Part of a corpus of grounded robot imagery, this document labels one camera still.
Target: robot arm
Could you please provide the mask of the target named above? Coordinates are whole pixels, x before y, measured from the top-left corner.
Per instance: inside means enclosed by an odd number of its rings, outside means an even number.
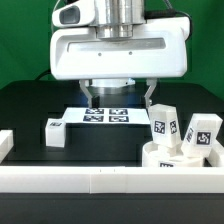
[[[141,0],[80,0],[56,10],[52,19],[61,28],[51,40],[56,79],[146,78],[148,107],[157,78],[187,71],[187,17],[145,20]],[[92,94],[84,83],[91,107]]]

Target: green backdrop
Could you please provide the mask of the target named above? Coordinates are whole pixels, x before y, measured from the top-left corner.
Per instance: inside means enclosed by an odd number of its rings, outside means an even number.
[[[187,42],[188,72],[170,82],[198,83],[224,99],[224,1],[170,0],[194,21]],[[56,0],[0,1],[0,88],[15,80],[33,80],[49,68],[51,12]],[[147,0],[147,9],[165,9]]]

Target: white platform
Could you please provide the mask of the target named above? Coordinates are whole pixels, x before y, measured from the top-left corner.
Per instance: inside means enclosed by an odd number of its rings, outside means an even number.
[[[0,167],[0,192],[224,193],[224,168]]]

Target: black and white pattern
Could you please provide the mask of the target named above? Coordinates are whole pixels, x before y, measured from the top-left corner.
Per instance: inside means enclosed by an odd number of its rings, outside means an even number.
[[[197,133],[197,145],[210,145],[211,132],[198,132]]]
[[[192,128],[189,129],[188,134],[187,134],[187,141],[191,142],[192,136],[193,136],[194,130]]]
[[[111,115],[128,115],[127,109],[110,109],[109,113]]]
[[[174,164],[167,162],[160,162],[159,167],[174,167]]]
[[[104,114],[104,109],[86,109],[86,113],[85,114]]]
[[[177,132],[177,123],[176,123],[176,121],[170,122],[170,130],[171,130],[171,134],[175,134]]]
[[[85,122],[103,122],[103,116],[85,115],[83,121]]]
[[[124,123],[129,122],[128,116],[109,116],[109,122]]]
[[[165,134],[165,122],[155,121],[154,132],[159,134]]]
[[[51,124],[50,124],[50,126],[54,126],[54,127],[59,127],[59,126],[61,126],[62,125],[62,123],[59,123],[59,122],[52,122]]]

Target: white box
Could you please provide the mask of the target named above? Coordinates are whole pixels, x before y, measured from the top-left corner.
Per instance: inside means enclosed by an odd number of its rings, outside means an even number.
[[[153,142],[174,148],[181,143],[176,108],[157,104],[149,107]]]
[[[208,157],[222,119],[216,114],[193,114],[181,150],[187,157]]]
[[[66,123],[62,119],[49,118],[45,127],[46,146],[61,147],[65,146]]]
[[[215,140],[207,160],[213,167],[224,167],[224,147],[217,140]]]
[[[7,156],[13,145],[13,131],[0,131],[0,163]]]

